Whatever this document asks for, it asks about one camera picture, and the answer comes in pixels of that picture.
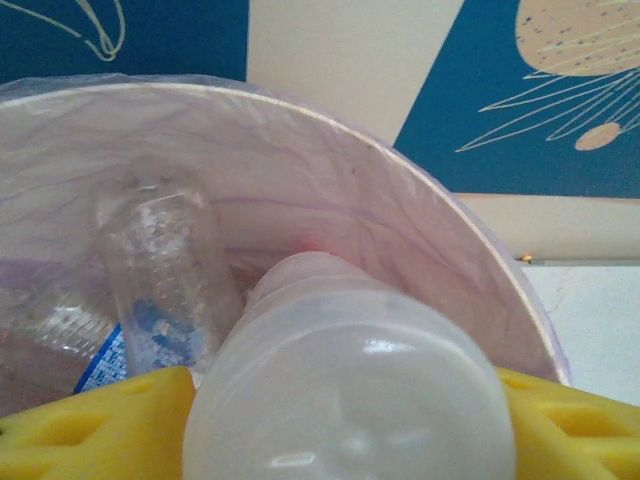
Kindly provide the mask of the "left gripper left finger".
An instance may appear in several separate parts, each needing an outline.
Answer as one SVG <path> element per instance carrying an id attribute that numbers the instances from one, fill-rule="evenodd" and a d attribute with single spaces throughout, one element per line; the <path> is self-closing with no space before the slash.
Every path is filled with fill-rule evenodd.
<path id="1" fill-rule="evenodd" d="M 170 367 L 1 420 L 4 479 L 179 479 L 195 394 Z"/>

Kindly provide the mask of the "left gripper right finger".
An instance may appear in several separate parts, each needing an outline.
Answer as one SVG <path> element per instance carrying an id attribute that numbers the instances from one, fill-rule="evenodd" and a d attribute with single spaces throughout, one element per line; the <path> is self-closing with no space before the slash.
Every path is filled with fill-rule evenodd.
<path id="1" fill-rule="evenodd" d="M 639 478 L 639 408 L 499 368 L 518 479 Z"/>

